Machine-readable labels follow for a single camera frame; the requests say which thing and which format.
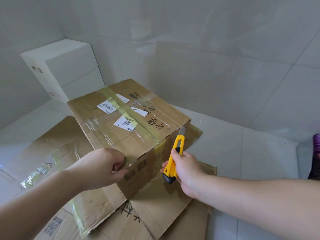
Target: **box cutter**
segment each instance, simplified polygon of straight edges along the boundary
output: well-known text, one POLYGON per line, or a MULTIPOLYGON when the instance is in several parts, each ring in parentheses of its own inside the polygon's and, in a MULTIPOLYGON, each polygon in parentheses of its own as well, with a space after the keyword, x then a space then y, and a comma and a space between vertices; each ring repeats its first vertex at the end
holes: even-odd
MULTIPOLYGON (((184 133, 186 132, 186 128, 182 126, 179 129, 179 134, 174 141, 174 145, 172 149, 176 149, 176 151, 182 155, 183 152, 183 145, 184 145, 184 133)), ((172 155, 170 153, 169 161, 167 166, 164 168, 164 171, 162 173, 162 176, 164 179, 168 182, 168 184, 172 184, 178 177, 177 171, 176 171, 176 163, 174 162, 172 155)))

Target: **white tile floor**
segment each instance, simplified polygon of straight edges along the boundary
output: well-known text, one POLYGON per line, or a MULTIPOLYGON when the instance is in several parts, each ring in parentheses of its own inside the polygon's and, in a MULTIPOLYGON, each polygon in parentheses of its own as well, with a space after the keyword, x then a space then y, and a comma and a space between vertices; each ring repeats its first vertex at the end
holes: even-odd
MULTIPOLYGON (((198 160, 218 166, 218 175, 242 179, 298 178, 297 143, 210 116, 178 108, 204 131, 188 150, 198 160)), ((0 165, 25 149, 65 116, 69 108, 50 100, 0 130, 0 165)), ((14 195, 6 195, 0 204, 14 195)), ((279 239, 249 223, 214 210, 208 227, 208 239, 279 239)))

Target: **left hand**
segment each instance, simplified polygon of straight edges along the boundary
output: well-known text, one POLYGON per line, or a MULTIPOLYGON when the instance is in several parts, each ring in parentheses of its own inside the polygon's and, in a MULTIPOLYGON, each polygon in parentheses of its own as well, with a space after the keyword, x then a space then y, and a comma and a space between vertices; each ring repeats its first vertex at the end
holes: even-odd
POLYGON ((97 149, 67 168, 81 185, 82 191, 102 188, 123 179, 128 170, 117 171, 125 155, 117 149, 97 149))

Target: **qr code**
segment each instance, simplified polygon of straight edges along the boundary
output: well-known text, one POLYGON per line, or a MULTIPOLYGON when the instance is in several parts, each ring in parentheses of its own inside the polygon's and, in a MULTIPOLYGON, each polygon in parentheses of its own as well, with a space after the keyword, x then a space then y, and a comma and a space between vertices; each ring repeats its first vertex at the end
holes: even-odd
POLYGON ((125 120, 125 121, 122 123, 122 125, 128 126, 128 125, 130 125, 130 123, 131 123, 131 121, 125 120))

